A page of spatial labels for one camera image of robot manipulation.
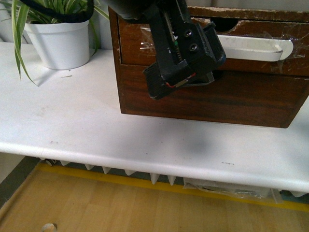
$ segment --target white table top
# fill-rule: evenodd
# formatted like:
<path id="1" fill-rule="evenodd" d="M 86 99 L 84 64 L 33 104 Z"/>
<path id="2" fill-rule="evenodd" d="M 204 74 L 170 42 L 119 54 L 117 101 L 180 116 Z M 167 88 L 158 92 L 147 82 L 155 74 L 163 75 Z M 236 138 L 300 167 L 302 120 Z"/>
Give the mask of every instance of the white table top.
<path id="1" fill-rule="evenodd" d="M 112 51 L 70 71 L 0 43 L 0 152 L 309 192 L 309 100 L 287 129 L 120 113 Z"/>

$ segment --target wall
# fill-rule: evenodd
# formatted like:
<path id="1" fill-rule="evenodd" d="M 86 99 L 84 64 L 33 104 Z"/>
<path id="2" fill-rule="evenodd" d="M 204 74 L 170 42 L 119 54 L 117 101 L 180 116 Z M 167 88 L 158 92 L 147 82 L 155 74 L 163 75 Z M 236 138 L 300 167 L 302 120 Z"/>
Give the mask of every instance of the wall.
<path id="1" fill-rule="evenodd" d="M 20 163 L 24 156 L 0 153 L 0 183 Z"/>

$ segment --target white drawer handle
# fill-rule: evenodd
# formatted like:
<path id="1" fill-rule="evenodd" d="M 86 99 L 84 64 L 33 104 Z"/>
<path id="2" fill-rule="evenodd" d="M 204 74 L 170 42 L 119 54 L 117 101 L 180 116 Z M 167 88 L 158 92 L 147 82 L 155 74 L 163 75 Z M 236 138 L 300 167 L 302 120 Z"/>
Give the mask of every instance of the white drawer handle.
<path id="1" fill-rule="evenodd" d="M 293 51 L 289 40 L 218 35 L 227 58 L 259 61 L 286 59 Z"/>

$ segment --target wooden cabinet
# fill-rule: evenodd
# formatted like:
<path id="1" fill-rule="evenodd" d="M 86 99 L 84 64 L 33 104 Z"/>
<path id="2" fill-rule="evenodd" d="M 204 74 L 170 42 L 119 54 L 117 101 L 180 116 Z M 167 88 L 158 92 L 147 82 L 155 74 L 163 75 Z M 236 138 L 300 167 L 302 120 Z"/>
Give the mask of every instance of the wooden cabinet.
<path id="1" fill-rule="evenodd" d="M 208 86 L 184 87 L 161 100 L 148 96 L 142 71 L 155 62 L 147 24 L 110 12 L 121 111 L 124 114 L 286 128 L 309 95 L 309 13 L 190 7 L 194 21 L 218 34 L 291 40 L 284 61 L 227 59 Z M 141 49 L 141 43 L 150 48 Z"/>

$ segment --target yellow stripe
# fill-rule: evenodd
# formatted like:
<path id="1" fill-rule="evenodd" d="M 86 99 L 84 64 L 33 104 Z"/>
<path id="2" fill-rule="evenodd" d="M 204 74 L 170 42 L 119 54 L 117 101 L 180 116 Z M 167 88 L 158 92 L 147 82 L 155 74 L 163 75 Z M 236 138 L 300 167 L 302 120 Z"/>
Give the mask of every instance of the yellow stripe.
<path id="1" fill-rule="evenodd" d="M 155 190 L 162 190 L 162 191 L 175 192 L 175 193 L 181 193 L 181 194 L 189 194 L 189 195 L 194 195 L 194 196 L 216 198 L 216 199 L 221 199 L 221 200 L 229 200 L 229 201 L 236 201 L 236 202 L 241 202 L 241 203 L 258 204 L 258 205 L 271 206 L 271 207 L 276 207 L 276 208 L 309 212 L 309 204 L 302 204 L 302 203 L 289 202 L 289 201 L 283 201 L 283 203 L 275 204 L 275 203 L 267 203 L 267 202 L 250 201 L 246 199 L 237 199 L 237 198 L 233 198 L 233 197 L 229 197 L 229 196 L 225 196 L 221 194 L 203 192 L 197 189 L 183 189 L 181 185 L 171 186 L 168 183 L 162 183 L 162 182 L 157 182 L 155 185 L 153 185 L 151 181 L 149 180 L 142 180 L 142 179 L 137 179 L 137 178 L 132 178 L 132 177 L 112 175 L 112 174 L 97 173 L 97 172 L 63 167 L 63 166 L 51 167 L 44 163 L 39 163 L 36 166 L 35 170 L 68 175 L 68 176 L 74 176 L 74 177 L 79 177 L 79 178 L 86 178 L 86 179 L 97 180 L 97 181 L 104 181 L 104 182 L 121 184 L 121 185 L 135 186 L 135 187 L 146 188 L 146 189 L 155 189 Z"/>

